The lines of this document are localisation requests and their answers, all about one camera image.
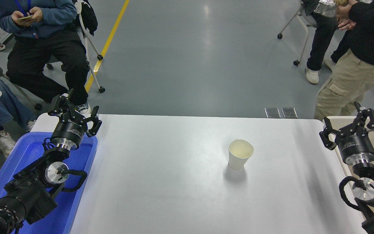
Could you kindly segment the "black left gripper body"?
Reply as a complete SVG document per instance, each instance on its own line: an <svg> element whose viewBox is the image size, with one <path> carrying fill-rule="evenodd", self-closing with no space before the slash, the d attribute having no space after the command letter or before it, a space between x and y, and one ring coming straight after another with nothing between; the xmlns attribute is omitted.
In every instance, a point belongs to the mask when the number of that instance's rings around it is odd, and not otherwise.
<svg viewBox="0 0 374 234"><path fill-rule="evenodd" d="M64 144L67 145L67 147L79 147L85 131L87 130L87 124L83 123L84 119L84 116L75 118L70 116L60 116L58 124L51 136L52 144Z"/></svg>

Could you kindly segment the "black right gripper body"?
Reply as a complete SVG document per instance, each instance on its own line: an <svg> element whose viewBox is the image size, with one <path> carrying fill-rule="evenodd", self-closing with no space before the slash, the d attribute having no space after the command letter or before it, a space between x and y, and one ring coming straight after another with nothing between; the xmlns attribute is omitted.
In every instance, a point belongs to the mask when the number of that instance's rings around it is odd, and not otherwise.
<svg viewBox="0 0 374 234"><path fill-rule="evenodd" d="M335 143L344 163L374 161L374 148L367 133L337 136Z"/></svg>

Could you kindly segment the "person's left hand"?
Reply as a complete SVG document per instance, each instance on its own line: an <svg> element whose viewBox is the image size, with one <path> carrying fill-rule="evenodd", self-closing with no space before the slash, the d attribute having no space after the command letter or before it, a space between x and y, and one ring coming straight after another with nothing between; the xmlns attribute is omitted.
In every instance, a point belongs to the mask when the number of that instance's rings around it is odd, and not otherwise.
<svg viewBox="0 0 374 234"><path fill-rule="evenodd" d="M28 21L30 22L41 22L43 20L43 11L41 8L35 6L32 9L29 10L30 18L28 18Z"/></svg>

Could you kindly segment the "person's right hand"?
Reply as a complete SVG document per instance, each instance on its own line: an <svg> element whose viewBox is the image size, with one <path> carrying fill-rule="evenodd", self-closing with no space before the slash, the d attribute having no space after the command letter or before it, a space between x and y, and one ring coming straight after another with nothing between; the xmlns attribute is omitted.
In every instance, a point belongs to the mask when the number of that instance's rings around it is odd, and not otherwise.
<svg viewBox="0 0 374 234"><path fill-rule="evenodd" d="M28 21L28 18L30 18L30 15L28 12L23 14L20 11L14 11L11 15L11 18L13 22L15 22L16 25L21 27L29 27L33 24L33 22Z"/></svg>

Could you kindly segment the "person's hand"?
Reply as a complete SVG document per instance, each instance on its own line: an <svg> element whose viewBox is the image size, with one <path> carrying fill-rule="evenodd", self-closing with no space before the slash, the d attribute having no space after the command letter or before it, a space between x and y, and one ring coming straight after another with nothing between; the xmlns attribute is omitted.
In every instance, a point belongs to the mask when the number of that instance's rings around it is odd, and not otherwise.
<svg viewBox="0 0 374 234"><path fill-rule="evenodd" d="M336 17L338 20L348 19L349 10L351 7L358 3L357 0L334 0L336 7Z"/></svg>
<svg viewBox="0 0 374 234"><path fill-rule="evenodd" d="M356 25L356 22L350 19L346 19L339 23L338 28L340 31L344 31L344 30L350 31L354 29L355 25Z"/></svg>

